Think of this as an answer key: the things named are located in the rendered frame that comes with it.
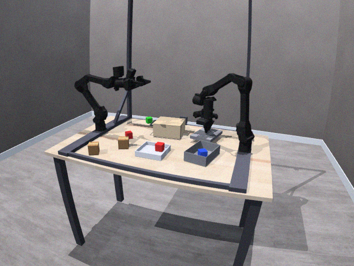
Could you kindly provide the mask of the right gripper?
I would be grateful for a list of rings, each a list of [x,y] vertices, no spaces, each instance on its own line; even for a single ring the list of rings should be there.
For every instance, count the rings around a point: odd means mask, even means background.
[[[126,91],[133,90],[135,88],[144,86],[149,83],[151,83],[151,81],[144,79],[142,75],[137,76],[136,80],[134,77],[132,77],[131,79],[126,79],[126,80],[123,78],[121,81],[121,85]]]

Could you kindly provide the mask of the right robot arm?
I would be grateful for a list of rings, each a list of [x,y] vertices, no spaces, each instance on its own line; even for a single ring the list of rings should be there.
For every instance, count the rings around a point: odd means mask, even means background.
[[[136,70],[133,68],[129,68],[127,70],[126,77],[124,79],[135,79]],[[74,87],[83,94],[86,98],[90,106],[93,108],[95,117],[93,118],[93,122],[95,123],[95,130],[98,132],[103,132],[106,130],[105,120],[108,116],[107,109],[104,106],[100,106],[98,102],[95,100],[93,95],[88,90],[88,82],[93,82],[102,85],[103,87],[110,89],[114,87],[115,91],[118,91],[119,88],[122,88],[122,79],[124,76],[124,66],[113,67],[113,76],[110,78],[103,78],[91,74],[86,74],[84,77],[75,82]]]

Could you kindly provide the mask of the green block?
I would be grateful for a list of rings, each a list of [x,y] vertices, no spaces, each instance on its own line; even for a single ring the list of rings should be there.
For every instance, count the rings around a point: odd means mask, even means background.
[[[150,116],[149,116],[149,117],[146,117],[145,120],[146,120],[146,123],[147,123],[147,124],[150,124],[151,122],[153,122],[153,118],[150,117]]]

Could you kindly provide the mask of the red block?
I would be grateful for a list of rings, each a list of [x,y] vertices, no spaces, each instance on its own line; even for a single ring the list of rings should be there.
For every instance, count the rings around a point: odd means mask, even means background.
[[[125,136],[129,136],[129,139],[133,139],[133,133],[130,131],[125,131]]]
[[[155,151],[162,152],[164,149],[165,149],[165,143],[164,142],[157,142],[155,144]]]

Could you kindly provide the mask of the brown cardboard box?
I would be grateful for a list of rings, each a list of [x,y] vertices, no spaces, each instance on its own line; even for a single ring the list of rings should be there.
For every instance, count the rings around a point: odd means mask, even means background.
[[[118,149],[129,149],[129,136],[118,137]]]
[[[88,143],[88,155],[99,155],[100,146],[99,141],[93,141]]]

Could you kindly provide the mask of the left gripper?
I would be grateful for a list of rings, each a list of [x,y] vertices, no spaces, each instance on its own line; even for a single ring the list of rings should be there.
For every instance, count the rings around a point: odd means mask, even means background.
[[[203,108],[203,118],[199,118],[196,121],[197,125],[202,125],[204,127],[204,131],[207,134],[207,132],[211,129],[214,120],[218,119],[218,115],[216,113],[213,113],[214,109],[213,108]]]

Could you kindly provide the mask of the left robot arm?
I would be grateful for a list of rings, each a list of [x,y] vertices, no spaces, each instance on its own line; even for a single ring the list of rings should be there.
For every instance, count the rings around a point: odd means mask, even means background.
[[[236,124],[236,131],[239,140],[239,152],[251,153],[252,140],[254,134],[251,129],[249,121],[249,104],[250,104],[250,91],[252,89],[253,81],[250,77],[229,73],[214,84],[203,87],[202,92],[195,93],[192,99],[193,104],[203,106],[204,108],[213,108],[215,95],[219,89],[226,86],[230,82],[237,84],[240,92],[240,122]],[[208,97],[213,96],[213,97]]]

